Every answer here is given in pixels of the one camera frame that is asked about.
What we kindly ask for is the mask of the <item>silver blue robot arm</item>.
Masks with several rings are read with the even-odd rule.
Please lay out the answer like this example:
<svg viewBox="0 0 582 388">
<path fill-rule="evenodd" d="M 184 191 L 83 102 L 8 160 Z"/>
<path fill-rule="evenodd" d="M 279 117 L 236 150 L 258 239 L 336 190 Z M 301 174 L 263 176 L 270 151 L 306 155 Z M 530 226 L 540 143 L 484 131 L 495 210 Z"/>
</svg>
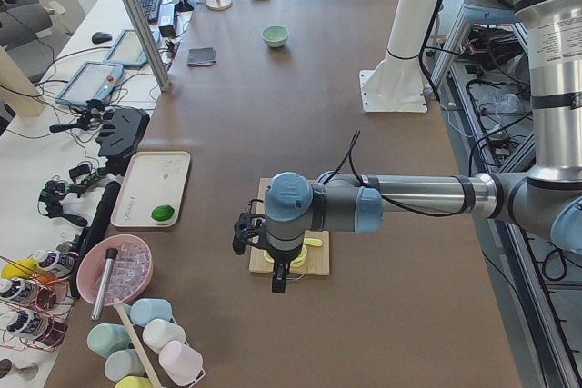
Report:
<svg viewBox="0 0 582 388">
<path fill-rule="evenodd" d="M 581 250 L 581 0 L 465 0 L 506 9 L 527 28 L 535 164 L 525 173 L 452 177 L 285 172 L 265 193 L 260 246 L 282 293 L 306 231 L 369 233 L 385 212 L 474 214 Z"/>
</svg>

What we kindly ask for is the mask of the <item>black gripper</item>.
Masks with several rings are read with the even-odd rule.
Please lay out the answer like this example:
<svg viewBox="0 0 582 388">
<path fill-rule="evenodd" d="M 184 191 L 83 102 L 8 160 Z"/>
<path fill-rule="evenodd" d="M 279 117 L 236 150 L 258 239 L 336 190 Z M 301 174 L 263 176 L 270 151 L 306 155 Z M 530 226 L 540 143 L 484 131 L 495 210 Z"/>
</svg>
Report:
<svg viewBox="0 0 582 388">
<path fill-rule="evenodd" d="M 290 273 L 290 262 L 274 263 L 271 286 L 273 293 L 284 293 L 286 291 L 287 277 Z"/>
</svg>

